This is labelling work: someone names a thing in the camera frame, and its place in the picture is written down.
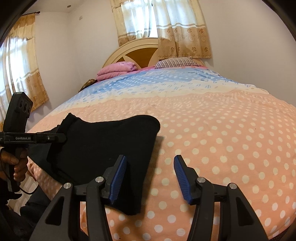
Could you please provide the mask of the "person's left hand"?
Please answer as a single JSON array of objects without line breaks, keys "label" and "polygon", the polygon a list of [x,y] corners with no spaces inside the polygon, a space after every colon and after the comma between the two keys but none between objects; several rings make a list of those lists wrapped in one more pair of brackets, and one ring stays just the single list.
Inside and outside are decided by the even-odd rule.
[{"label": "person's left hand", "polygon": [[1,164],[12,165],[14,167],[13,178],[16,182],[20,183],[25,180],[28,171],[28,153],[26,149],[17,150],[17,157],[8,153],[1,147]]}]

